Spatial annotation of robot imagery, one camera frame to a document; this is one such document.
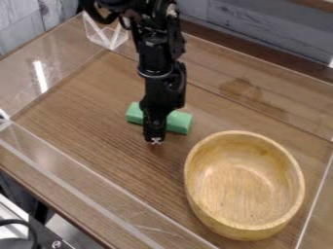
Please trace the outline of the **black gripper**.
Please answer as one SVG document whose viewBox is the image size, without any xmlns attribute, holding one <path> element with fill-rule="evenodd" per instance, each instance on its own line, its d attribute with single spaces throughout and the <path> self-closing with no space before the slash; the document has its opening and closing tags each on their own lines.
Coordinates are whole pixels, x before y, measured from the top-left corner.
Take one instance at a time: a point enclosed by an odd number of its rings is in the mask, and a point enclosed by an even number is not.
<svg viewBox="0 0 333 249">
<path fill-rule="evenodd" d="M 167 115 L 185 106 L 187 68 L 177 62 L 163 79 L 146 80 L 146 92 L 139 102 L 145 115 L 143 135 L 151 144 L 161 144 L 167 135 Z"/>
</svg>

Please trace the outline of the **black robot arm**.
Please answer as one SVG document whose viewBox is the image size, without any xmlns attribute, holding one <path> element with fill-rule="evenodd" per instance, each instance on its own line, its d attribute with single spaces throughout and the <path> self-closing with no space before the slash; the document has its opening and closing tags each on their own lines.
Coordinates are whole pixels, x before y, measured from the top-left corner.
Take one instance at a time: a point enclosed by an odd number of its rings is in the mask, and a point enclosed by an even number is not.
<svg viewBox="0 0 333 249">
<path fill-rule="evenodd" d="M 115 20 L 131 32 L 138 52 L 138 75 L 145 79 L 143 136 L 161 143 L 167 135 L 167 116 L 185 106 L 187 68 L 179 60 L 186 53 L 175 0 L 79 0 L 100 24 Z"/>
</svg>

